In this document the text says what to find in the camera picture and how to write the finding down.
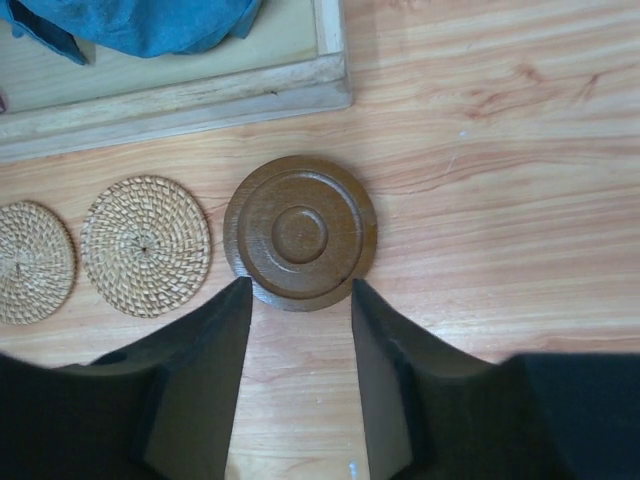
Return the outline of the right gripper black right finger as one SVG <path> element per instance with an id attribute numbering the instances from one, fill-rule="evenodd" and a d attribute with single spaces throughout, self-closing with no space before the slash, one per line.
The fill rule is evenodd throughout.
<path id="1" fill-rule="evenodd" d="M 352 287 L 374 479 L 635 479 L 639 358 L 519 353 L 493 364 Z"/>

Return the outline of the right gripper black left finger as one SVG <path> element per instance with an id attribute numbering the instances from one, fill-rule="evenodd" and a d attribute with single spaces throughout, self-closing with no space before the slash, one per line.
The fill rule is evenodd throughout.
<path id="1" fill-rule="evenodd" d="M 5 479 L 221 479 L 252 317 L 238 278 L 95 361 L 1 358 Z"/>

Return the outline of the woven rattan coaster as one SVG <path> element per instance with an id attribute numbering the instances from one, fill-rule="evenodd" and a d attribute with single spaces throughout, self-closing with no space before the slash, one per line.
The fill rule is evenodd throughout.
<path id="1" fill-rule="evenodd" d="M 88 279 L 116 310 L 156 318 L 189 301 L 209 272 L 209 223 L 174 180 L 141 175 L 99 194 L 80 231 Z"/>
<path id="2" fill-rule="evenodd" d="M 75 285 L 75 246 L 60 218 L 19 201 L 1 207 L 1 322 L 29 325 L 50 317 Z"/>

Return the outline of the brown wooden coaster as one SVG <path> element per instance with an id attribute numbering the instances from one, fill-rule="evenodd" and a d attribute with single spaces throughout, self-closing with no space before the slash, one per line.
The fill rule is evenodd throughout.
<path id="1" fill-rule="evenodd" d="M 251 172 L 225 211 L 223 244 L 234 274 L 275 308 L 311 312 L 350 295 L 377 248 L 364 184 L 326 158 L 291 155 Z"/>

